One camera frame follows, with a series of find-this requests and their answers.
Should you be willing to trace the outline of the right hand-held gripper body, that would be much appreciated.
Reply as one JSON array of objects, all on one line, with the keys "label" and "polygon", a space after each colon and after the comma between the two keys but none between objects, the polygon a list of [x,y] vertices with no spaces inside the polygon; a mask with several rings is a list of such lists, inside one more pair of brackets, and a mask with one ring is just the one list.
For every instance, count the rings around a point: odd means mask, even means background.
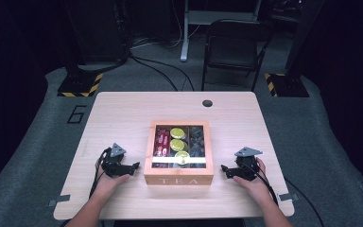
[{"label": "right hand-held gripper body", "polygon": [[248,147],[243,147],[235,154],[236,163],[240,169],[239,176],[241,178],[252,181],[257,177],[257,173],[259,172],[259,165],[256,160],[257,154],[261,154],[261,151]]}]

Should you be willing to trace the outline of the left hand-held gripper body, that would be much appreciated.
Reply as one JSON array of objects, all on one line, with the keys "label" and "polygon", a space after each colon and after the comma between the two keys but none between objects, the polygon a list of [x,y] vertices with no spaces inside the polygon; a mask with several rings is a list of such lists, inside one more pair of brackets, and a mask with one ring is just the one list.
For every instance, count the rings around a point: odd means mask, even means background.
[{"label": "left hand-held gripper body", "polygon": [[101,167],[110,176],[121,176],[121,173],[130,171],[121,164],[126,151],[118,144],[114,143],[111,148],[106,148],[101,155]]}]

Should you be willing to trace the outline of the wooden tea box glass lid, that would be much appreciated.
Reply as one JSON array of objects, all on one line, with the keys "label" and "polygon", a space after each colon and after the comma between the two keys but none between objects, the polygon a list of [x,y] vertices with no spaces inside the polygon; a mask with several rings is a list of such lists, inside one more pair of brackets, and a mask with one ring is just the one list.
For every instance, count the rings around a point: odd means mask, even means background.
[{"label": "wooden tea box glass lid", "polygon": [[[190,155],[190,128],[202,127],[204,133],[204,157]],[[159,130],[169,131],[181,128],[186,133],[185,148],[190,155],[185,165],[179,165],[175,158],[177,151],[169,148],[167,157],[155,157],[154,146],[156,134]],[[144,167],[144,176],[148,185],[210,185],[214,178],[214,161],[211,146],[209,123],[207,121],[167,120],[153,121],[148,137],[147,154]]]}]

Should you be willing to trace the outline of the person's right hand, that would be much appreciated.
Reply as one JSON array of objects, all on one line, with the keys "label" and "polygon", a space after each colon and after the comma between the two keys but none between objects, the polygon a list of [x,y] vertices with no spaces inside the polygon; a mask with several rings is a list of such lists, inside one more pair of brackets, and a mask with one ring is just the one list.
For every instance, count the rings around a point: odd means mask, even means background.
[{"label": "person's right hand", "polygon": [[245,188],[249,196],[259,205],[273,204],[273,198],[270,195],[267,185],[259,178],[252,181],[244,180],[238,176],[234,176],[233,180],[240,186]]}]

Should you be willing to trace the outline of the person's left hand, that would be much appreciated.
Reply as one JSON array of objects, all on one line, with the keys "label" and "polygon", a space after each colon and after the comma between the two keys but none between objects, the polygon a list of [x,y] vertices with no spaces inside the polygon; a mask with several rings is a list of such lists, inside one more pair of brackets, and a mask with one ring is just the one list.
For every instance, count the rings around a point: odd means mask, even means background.
[{"label": "person's left hand", "polygon": [[98,164],[97,166],[98,172],[93,197],[107,200],[119,185],[125,183],[130,178],[130,175],[126,174],[123,176],[110,177],[102,169],[101,164]]}]

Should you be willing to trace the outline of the stack of red sachets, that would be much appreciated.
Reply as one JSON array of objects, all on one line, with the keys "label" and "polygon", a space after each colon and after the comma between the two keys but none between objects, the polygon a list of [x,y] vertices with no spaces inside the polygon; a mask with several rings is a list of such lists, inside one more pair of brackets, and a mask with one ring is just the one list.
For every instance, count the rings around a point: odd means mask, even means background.
[{"label": "stack of red sachets", "polygon": [[154,146],[155,157],[167,157],[169,155],[169,136],[170,134],[167,130],[159,130],[157,132]]}]

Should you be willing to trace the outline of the grey tape strip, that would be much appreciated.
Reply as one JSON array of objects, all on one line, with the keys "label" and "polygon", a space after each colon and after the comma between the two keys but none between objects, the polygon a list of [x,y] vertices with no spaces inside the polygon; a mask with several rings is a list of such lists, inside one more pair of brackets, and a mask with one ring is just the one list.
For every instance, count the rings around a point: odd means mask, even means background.
[{"label": "grey tape strip", "polygon": [[60,196],[56,197],[55,199],[50,200],[46,206],[48,206],[48,207],[56,206],[56,204],[59,202],[69,201],[70,197],[71,197],[71,195],[60,195]]},{"label": "grey tape strip", "polygon": [[280,201],[297,201],[299,196],[297,194],[285,193],[278,194]]}]

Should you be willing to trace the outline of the black stand with striped base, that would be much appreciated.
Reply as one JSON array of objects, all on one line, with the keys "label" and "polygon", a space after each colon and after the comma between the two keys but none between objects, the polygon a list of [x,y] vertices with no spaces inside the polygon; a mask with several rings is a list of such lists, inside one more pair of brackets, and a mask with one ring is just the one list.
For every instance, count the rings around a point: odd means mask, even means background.
[{"label": "black stand with striped base", "polygon": [[310,59],[316,40],[317,19],[325,0],[305,0],[301,20],[291,46],[284,74],[266,73],[265,79],[272,96],[309,97],[301,76]]},{"label": "black stand with striped base", "polygon": [[57,52],[66,70],[66,76],[58,89],[59,96],[91,96],[102,78],[102,70],[85,70],[78,63],[66,39],[65,27],[60,22],[57,26]]}]

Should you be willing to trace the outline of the black folding chair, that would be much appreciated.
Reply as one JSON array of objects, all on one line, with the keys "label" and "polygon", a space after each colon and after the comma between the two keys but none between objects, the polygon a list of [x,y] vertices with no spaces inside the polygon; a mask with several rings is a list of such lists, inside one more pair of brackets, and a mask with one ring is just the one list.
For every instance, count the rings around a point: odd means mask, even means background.
[{"label": "black folding chair", "polygon": [[248,76],[255,73],[251,91],[255,90],[267,47],[274,35],[270,23],[236,19],[212,22],[206,33],[200,90],[205,84],[233,85],[229,80],[210,81],[209,68],[242,71]]}]

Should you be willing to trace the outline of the black cabinet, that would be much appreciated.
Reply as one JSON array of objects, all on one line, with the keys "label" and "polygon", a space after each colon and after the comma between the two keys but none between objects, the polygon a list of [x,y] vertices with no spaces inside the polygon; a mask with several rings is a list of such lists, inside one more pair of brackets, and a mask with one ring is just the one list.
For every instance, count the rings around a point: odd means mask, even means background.
[{"label": "black cabinet", "polygon": [[129,52],[121,0],[63,0],[85,62],[122,64]]}]

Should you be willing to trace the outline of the white desk frame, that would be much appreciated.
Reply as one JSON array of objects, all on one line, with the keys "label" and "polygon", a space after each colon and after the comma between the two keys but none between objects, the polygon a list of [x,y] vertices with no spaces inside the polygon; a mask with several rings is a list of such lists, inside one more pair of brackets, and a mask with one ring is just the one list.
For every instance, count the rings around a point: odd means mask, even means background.
[{"label": "white desk frame", "polygon": [[189,0],[184,0],[184,20],[183,20],[183,42],[180,60],[186,62],[189,48],[189,26],[208,26],[212,22],[220,19],[253,20],[258,18],[262,0],[254,0],[253,12],[231,12],[231,11],[210,11],[192,10],[189,8]]}]

